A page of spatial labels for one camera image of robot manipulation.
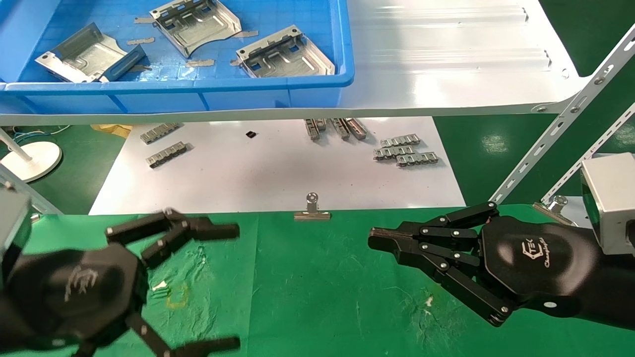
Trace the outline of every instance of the white debris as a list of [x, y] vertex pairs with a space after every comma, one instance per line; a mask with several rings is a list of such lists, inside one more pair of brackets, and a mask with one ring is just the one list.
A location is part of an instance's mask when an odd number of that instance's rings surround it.
[[152, 291], [155, 292], [161, 288], [167, 288], [168, 284], [164, 281], [160, 282], [157, 286], [155, 286], [154, 288], [152, 288]]

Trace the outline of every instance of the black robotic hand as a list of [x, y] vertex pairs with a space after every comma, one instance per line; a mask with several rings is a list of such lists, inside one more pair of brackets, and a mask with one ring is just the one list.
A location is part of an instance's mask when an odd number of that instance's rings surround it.
[[368, 246], [420, 269], [495, 327], [527, 308], [635, 330], [635, 257], [605, 255], [591, 229], [522, 222], [487, 202], [373, 228]]
[[[167, 232], [141, 259], [125, 245]], [[214, 225], [206, 217], [187, 218], [173, 210], [106, 229], [101, 250], [61, 250], [20, 255], [0, 292], [0, 353], [49, 350], [79, 344], [73, 357], [91, 357], [129, 328], [158, 357], [206, 357], [237, 349], [238, 337], [203, 340], [175, 349], [141, 317], [153, 269], [190, 239], [239, 236], [238, 225]]]

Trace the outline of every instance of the white round base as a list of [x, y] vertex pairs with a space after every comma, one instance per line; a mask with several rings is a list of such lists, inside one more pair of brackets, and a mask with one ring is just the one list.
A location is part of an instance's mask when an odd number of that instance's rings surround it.
[[49, 173], [62, 159], [62, 150], [52, 142], [33, 142], [21, 147], [30, 161], [24, 161], [15, 152], [10, 152], [0, 162], [20, 180], [31, 182]]

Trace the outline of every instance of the metal bracket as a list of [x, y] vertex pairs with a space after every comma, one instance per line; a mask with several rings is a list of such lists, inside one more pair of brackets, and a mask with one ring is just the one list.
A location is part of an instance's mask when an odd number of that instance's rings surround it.
[[311, 192], [307, 195], [307, 210], [305, 212], [295, 212], [293, 219], [302, 222], [308, 220], [331, 220], [331, 213], [319, 211], [318, 194]]
[[351, 137], [351, 131], [343, 118], [333, 118], [331, 119], [331, 124], [333, 124], [335, 131], [337, 131], [342, 140], [348, 140]]
[[527, 173], [538, 163], [542, 156], [562, 136], [571, 124], [580, 116], [602, 89], [615, 77], [635, 53], [635, 25], [622, 37], [613, 51], [602, 61], [587, 84], [573, 98], [569, 106], [547, 127], [538, 141], [529, 149], [500, 187], [491, 196], [490, 201], [497, 204], [516, 188]]
[[141, 134], [140, 138], [146, 143], [146, 145], [151, 144], [159, 140], [160, 138], [166, 136], [167, 134], [175, 131], [176, 129], [178, 129], [178, 127], [179, 127], [178, 123], [161, 124], [157, 126], [156, 128]]
[[591, 145], [589, 150], [587, 150], [582, 155], [582, 157], [580, 157], [580, 159], [578, 159], [578, 161], [576, 161], [575, 164], [573, 164], [573, 166], [571, 166], [571, 168], [556, 182], [556, 184], [553, 185], [551, 189], [549, 189], [545, 196], [542, 196], [540, 202], [545, 204], [549, 202], [551, 197], [556, 194], [560, 187], [562, 187], [562, 185], [569, 181], [573, 174], [576, 173], [580, 169], [580, 167], [582, 167], [582, 162], [587, 159], [591, 159], [593, 157], [593, 154], [595, 154], [596, 151], [598, 151], [599, 148], [602, 147], [602, 145], [606, 143], [608, 139], [612, 137], [613, 134], [615, 134], [615, 132], [617, 132], [617, 130], [633, 116], [633, 114], [635, 114], [635, 103], [631, 104], [631, 106], [626, 109], [626, 111], [622, 115], [620, 115], [619, 118], [617, 118], [617, 120], [604, 132], [604, 134], [602, 134], [602, 136], [600, 136], [600, 138], [595, 141], [593, 145]]
[[187, 149], [188, 149], [187, 145], [183, 144], [182, 141], [179, 141], [176, 144], [170, 146], [169, 148], [162, 150], [145, 160], [148, 162], [148, 165], [151, 168], [155, 168], [185, 153]]
[[436, 164], [437, 162], [439, 162], [439, 158], [433, 151], [397, 156], [397, 166], [399, 167]]
[[239, 65], [251, 77], [335, 74], [335, 65], [296, 25], [236, 51]]
[[394, 137], [384, 139], [380, 141], [382, 147], [395, 147], [404, 145], [418, 145], [421, 142], [421, 138], [417, 134], [402, 135], [400, 137]]
[[373, 150], [373, 159], [381, 161], [408, 154], [416, 154], [412, 146], [383, 147]]
[[243, 29], [238, 17], [218, 0], [175, 0], [150, 11], [150, 16], [186, 58], [202, 45]]
[[326, 119], [315, 119], [315, 121], [316, 121], [317, 129], [319, 131], [326, 130]]
[[66, 82], [106, 83], [121, 77], [143, 57], [145, 52], [140, 45], [125, 52], [93, 22], [37, 57], [36, 62]]
[[319, 139], [318, 120], [320, 119], [305, 119], [304, 120], [304, 125], [307, 127], [307, 134], [309, 134], [309, 137], [311, 138], [311, 140]]
[[349, 127], [349, 131], [353, 134], [357, 140], [364, 140], [368, 134], [366, 128], [356, 118], [346, 118], [346, 125]]

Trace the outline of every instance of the white table surface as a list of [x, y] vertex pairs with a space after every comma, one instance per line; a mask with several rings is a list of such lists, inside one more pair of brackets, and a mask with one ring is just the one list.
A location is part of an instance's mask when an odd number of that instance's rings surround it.
[[[302, 120], [186, 123], [146, 145], [155, 125], [136, 126], [117, 157], [92, 215], [149, 213], [173, 207], [184, 213], [298, 211], [308, 192], [321, 210], [464, 206], [465, 201], [431, 117], [361, 118], [369, 137], [342, 141], [329, 125], [311, 142]], [[255, 138], [245, 133], [255, 131]], [[434, 151], [436, 165], [398, 168], [376, 162], [379, 140], [416, 133], [419, 152]], [[193, 150], [163, 166], [145, 159], [179, 141]]]

